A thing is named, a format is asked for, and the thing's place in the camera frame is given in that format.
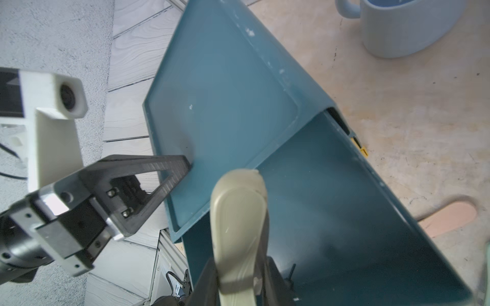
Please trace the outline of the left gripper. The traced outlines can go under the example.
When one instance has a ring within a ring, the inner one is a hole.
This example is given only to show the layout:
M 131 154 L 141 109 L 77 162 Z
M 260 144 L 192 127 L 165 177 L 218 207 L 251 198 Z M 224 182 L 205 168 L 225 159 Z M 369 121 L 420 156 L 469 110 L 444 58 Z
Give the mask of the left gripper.
M 185 178 L 184 155 L 110 155 L 31 192 L 1 213 L 1 284 L 30 283 L 57 263 L 93 270 L 112 237 L 131 237 Z

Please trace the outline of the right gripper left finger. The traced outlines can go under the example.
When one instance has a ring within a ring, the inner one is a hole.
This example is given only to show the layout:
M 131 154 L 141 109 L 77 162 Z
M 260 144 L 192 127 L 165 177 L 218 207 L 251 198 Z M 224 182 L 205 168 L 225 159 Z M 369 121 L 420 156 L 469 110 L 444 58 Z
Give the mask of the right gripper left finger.
M 213 258 L 209 258 L 193 291 L 193 305 L 218 304 L 218 271 Z

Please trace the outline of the teal top drawer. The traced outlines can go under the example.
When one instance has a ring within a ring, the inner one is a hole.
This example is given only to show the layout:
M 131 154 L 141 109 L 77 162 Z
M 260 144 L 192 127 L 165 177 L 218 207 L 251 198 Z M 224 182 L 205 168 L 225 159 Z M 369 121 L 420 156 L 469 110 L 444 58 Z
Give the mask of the teal top drawer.
M 282 116 L 187 119 L 195 151 L 186 217 L 212 183 L 286 130 Z M 464 305 L 472 294 L 327 110 L 258 166 L 269 195 L 269 256 L 296 305 Z M 194 284 L 212 255 L 209 213 L 182 238 Z

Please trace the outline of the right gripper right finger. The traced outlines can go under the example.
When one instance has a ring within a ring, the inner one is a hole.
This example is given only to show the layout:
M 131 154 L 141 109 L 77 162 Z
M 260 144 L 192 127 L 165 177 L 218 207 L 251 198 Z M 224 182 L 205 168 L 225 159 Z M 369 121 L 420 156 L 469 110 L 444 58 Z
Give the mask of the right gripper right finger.
M 262 230 L 262 305 L 295 305 L 293 295 L 286 286 L 274 260 L 267 255 L 269 226 Z

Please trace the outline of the olive fruit knife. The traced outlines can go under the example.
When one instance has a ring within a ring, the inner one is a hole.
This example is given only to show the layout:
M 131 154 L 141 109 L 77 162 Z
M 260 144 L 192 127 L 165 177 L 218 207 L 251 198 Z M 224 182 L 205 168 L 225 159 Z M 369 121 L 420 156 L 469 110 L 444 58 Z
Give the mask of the olive fruit knife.
M 210 222 L 222 305 L 256 305 L 254 272 L 267 213 L 267 190 L 258 170 L 232 170 L 211 194 Z

